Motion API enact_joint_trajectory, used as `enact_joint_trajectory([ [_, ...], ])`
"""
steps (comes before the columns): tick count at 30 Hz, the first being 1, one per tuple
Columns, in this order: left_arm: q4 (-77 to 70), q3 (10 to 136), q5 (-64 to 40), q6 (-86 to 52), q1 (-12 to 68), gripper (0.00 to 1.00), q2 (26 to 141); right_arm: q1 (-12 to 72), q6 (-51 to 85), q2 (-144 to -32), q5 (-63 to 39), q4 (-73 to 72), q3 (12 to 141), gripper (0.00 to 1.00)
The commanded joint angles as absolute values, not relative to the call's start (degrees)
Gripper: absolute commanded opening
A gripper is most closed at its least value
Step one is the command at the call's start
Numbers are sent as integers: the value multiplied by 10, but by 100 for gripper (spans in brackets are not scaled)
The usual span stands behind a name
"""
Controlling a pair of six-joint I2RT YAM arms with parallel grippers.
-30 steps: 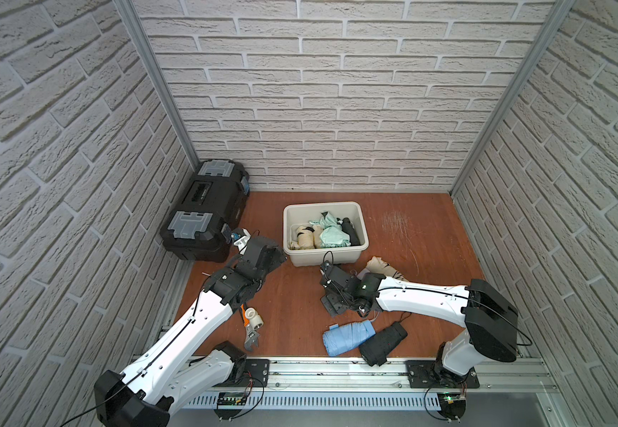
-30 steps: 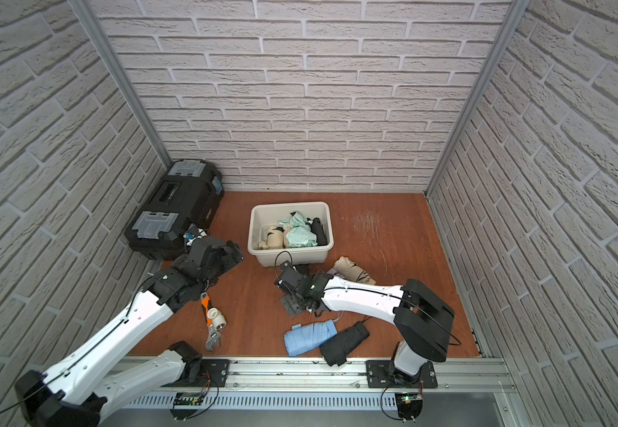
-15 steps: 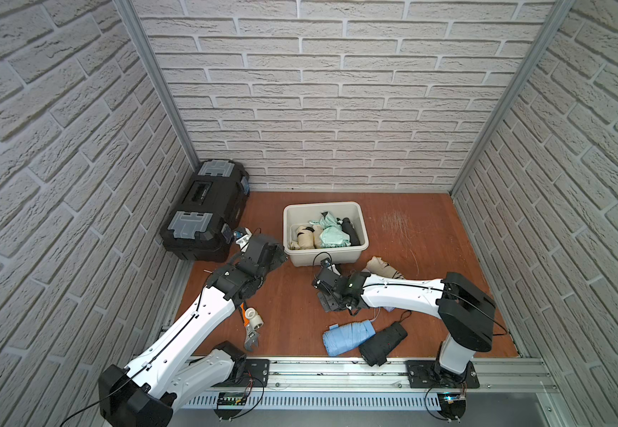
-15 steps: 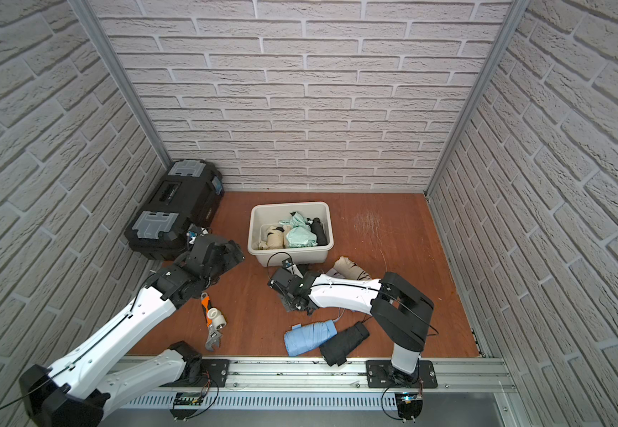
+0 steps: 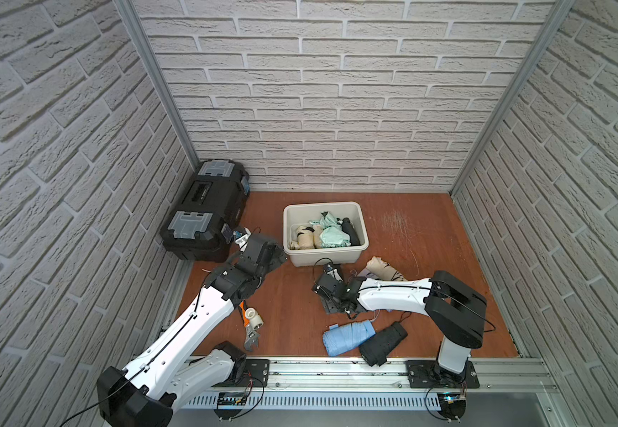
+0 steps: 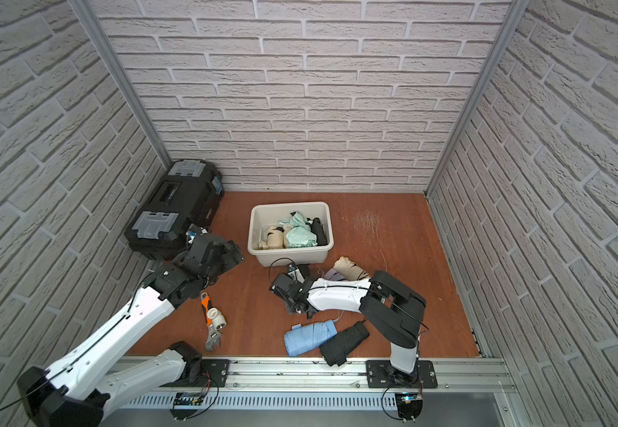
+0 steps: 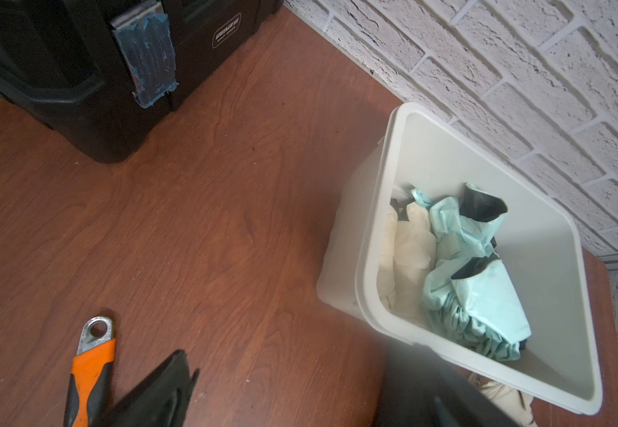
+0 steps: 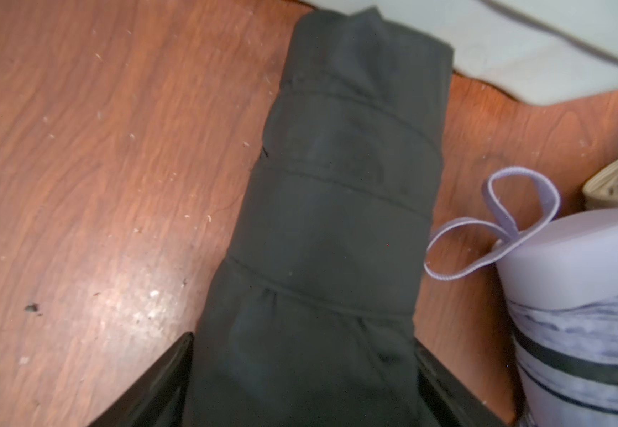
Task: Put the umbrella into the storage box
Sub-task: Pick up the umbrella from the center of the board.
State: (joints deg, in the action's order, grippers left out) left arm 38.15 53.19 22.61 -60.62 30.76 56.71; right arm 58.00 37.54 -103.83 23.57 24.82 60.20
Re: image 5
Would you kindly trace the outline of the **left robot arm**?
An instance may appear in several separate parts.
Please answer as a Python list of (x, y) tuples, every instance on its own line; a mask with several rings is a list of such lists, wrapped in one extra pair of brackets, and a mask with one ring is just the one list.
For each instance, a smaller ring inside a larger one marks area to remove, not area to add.
[(167, 426), (175, 412), (210, 387), (241, 376), (246, 354), (224, 342), (192, 365), (186, 361), (239, 304), (257, 291), (286, 254), (259, 233), (205, 277), (193, 303), (125, 368), (107, 368), (97, 380), (99, 414), (107, 426)]

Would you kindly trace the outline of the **white plastic storage box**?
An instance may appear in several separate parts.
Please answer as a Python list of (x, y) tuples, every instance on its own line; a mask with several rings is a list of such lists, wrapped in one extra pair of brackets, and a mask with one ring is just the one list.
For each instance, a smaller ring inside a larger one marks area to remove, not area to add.
[[(310, 222), (318, 220), (320, 214), (328, 212), (342, 219), (351, 220), (355, 233), (361, 245), (354, 247), (336, 247), (319, 249), (292, 249), (291, 242), (296, 241), (297, 231), (302, 226), (310, 226)], [(356, 263), (370, 245), (369, 236), (361, 206), (353, 201), (314, 203), (286, 206), (283, 211), (283, 248), (290, 261), (296, 267), (322, 265), (332, 260), (332, 263)]]

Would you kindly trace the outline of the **light blue umbrella front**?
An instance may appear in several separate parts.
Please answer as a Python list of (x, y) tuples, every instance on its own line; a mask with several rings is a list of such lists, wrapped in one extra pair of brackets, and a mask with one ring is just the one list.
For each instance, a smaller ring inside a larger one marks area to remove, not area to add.
[(323, 333), (323, 345), (329, 357), (337, 357), (356, 349), (375, 334), (371, 320), (333, 325)]

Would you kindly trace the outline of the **mint green umbrella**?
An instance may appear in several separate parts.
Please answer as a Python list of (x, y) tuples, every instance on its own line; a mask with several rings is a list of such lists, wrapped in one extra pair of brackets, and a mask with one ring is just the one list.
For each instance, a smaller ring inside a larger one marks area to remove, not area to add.
[(310, 222), (314, 229), (314, 245), (317, 248), (350, 247), (351, 238), (343, 231), (341, 221), (332, 213), (321, 213), (318, 220)]

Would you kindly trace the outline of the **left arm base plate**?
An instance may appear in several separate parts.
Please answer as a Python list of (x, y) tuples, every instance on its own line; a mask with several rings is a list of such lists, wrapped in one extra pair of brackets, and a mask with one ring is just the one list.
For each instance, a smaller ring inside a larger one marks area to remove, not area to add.
[(270, 372), (270, 359), (246, 359), (243, 365), (234, 366), (231, 375), (225, 381), (215, 384), (215, 388), (231, 387), (266, 387)]

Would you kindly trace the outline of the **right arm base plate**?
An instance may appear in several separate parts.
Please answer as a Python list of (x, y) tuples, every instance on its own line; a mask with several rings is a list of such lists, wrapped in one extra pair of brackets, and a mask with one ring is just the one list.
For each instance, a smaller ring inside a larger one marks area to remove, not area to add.
[(412, 389), (479, 389), (476, 369), (470, 360), (460, 373), (442, 368), (433, 359), (411, 359), (405, 362), (407, 378)]

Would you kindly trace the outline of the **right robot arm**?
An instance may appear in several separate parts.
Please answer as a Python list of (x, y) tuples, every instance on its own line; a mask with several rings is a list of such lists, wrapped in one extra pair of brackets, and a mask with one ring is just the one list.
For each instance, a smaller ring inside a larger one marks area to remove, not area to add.
[(444, 270), (427, 279), (406, 280), (399, 272), (378, 274), (371, 266), (366, 275), (344, 280), (337, 265), (328, 263), (313, 291), (326, 311), (352, 320), (367, 311), (428, 316), (442, 333), (433, 371), (455, 380), (467, 373), (472, 350), (481, 348), (485, 334), (496, 329), (486, 318), (485, 297)]

